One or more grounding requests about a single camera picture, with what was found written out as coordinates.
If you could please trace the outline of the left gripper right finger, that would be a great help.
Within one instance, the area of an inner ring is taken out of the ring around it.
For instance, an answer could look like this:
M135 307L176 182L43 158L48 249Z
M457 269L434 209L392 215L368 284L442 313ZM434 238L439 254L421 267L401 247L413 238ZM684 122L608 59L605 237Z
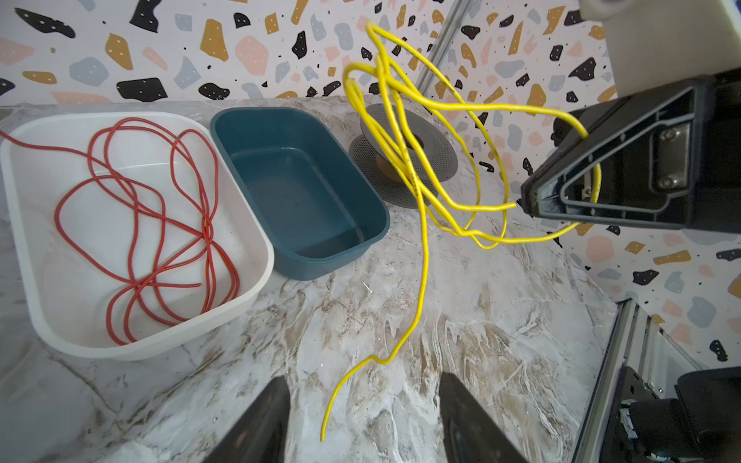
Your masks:
M441 374L438 394L448 462L526 462L456 375Z

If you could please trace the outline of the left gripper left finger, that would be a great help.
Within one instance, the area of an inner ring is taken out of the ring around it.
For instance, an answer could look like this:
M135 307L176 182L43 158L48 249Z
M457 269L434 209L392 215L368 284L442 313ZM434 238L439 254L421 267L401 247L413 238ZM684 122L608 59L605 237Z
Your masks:
M273 378L204 463L285 461L291 393L285 376Z

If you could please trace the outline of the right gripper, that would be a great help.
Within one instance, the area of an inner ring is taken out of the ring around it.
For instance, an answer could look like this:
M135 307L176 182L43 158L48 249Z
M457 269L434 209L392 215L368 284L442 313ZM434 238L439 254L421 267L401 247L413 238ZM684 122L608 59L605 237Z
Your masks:
M700 78L579 112L589 134L569 131L523 183L523 210L538 218L639 228L692 223L692 229L738 235L739 69L718 74L715 85L714 116L705 131Z

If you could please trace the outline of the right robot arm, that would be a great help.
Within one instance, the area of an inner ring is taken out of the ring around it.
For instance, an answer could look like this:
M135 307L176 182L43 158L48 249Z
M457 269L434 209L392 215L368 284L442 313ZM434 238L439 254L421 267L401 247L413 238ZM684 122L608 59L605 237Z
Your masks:
M534 217L644 229L740 230L740 73L702 75L575 112L525 181ZM635 397L624 368L602 454L731 462L740 457L740 370L688 372L671 399Z

